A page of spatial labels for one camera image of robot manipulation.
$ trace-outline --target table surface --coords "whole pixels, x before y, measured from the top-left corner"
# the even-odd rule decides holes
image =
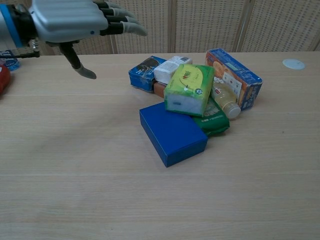
[[[139,120],[163,100],[128,78],[149,55],[81,56],[96,80],[21,61],[0,98],[0,240],[320,239],[320,52],[232,53],[264,80],[254,107],[169,168]]]

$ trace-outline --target green tissue pack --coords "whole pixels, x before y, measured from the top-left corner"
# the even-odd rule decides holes
[[[222,133],[230,127],[229,119],[212,97],[208,99],[204,117],[193,117],[193,120],[208,137]]]
[[[203,117],[214,75],[211,66],[180,64],[164,90],[165,109]]]

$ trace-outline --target plastic bottle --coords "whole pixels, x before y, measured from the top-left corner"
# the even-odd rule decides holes
[[[0,65],[6,66],[10,71],[14,71],[20,67],[20,62],[16,58],[1,58],[1,56],[13,56],[12,51],[0,51]]]
[[[228,119],[235,119],[240,114],[237,96],[227,84],[214,82],[211,94]]]

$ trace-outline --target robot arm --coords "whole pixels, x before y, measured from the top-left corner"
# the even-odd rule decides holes
[[[147,30],[131,12],[107,1],[33,0],[30,9],[0,4],[0,51],[28,47],[32,41],[34,53],[16,57],[39,57],[39,39],[51,47],[58,46],[73,69],[90,79],[96,74],[84,68],[73,44],[93,36],[123,33],[146,36]]]

